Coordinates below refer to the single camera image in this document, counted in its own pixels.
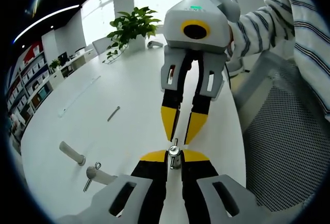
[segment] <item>office chair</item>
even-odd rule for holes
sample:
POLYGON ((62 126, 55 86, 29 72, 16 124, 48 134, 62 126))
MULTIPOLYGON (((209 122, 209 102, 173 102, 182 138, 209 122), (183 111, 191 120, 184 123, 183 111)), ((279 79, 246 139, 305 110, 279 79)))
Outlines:
POLYGON ((263 52, 233 94, 246 188, 271 211, 306 203, 330 162, 330 123, 294 61, 263 52))

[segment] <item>striped shirt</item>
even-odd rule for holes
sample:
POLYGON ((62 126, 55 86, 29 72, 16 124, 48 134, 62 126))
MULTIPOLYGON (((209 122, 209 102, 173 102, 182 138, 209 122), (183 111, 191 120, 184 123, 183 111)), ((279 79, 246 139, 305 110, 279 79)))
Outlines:
POLYGON ((295 39, 294 60, 330 121, 330 32, 311 0, 265 0, 265 6, 229 23, 233 58, 260 53, 295 39))

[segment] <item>metal pin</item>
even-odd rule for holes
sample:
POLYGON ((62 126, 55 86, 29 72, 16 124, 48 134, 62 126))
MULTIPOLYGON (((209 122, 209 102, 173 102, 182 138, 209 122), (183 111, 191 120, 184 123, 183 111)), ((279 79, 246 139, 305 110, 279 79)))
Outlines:
POLYGON ((114 110, 114 112, 110 115, 107 121, 110 121, 110 119, 115 115, 115 113, 120 109, 120 106, 117 106, 117 108, 114 110))
MULTIPOLYGON (((100 162, 96 162, 95 163, 95 169, 99 170, 101 168, 101 163, 100 162)), ((83 192, 86 192, 88 190, 88 187, 90 186, 90 184, 92 183, 91 179, 88 179, 84 189, 82 190, 83 192)))
POLYGON ((169 148, 169 155, 171 157, 171 169, 179 169, 180 168, 180 154, 181 149, 178 147, 178 139, 175 139, 175 144, 169 148))

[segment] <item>floor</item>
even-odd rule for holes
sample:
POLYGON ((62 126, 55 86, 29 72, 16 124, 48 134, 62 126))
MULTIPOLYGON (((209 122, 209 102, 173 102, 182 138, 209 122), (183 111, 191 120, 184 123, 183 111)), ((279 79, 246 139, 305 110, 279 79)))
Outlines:
POLYGON ((240 85, 244 82, 246 77, 248 77, 249 73, 242 72, 237 74, 236 76, 230 78, 230 82, 232 84, 232 92, 235 92, 238 90, 240 85))

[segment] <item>white table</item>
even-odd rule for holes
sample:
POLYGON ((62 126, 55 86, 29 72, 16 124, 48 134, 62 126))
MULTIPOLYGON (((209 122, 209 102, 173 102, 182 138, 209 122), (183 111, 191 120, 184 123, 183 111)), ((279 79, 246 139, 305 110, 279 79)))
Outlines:
MULTIPOLYGON (((68 77, 40 106, 24 133, 21 143, 26 180, 32 195, 51 218, 81 212, 105 187, 92 182, 83 193, 88 166, 101 162, 101 169, 109 174, 131 174, 141 156, 170 146, 160 114, 162 48, 121 56, 105 65, 101 63, 106 57, 103 54, 68 77), (59 110, 74 93, 99 75, 101 78, 59 118, 59 110), (121 109, 107 122, 118 105, 121 109), (84 166, 78 166, 59 150, 63 140, 86 156, 84 166)), ((197 78, 198 67, 193 65, 186 77, 175 134, 180 142, 185 137, 197 78)), ((227 82, 211 103, 207 123, 188 147, 208 156, 219 174, 227 174, 245 186, 243 140, 227 82)), ((169 223, 169 219, 173 224, 188 223, 181 185, 180 170, 169 170, 160 223, 169 223)))

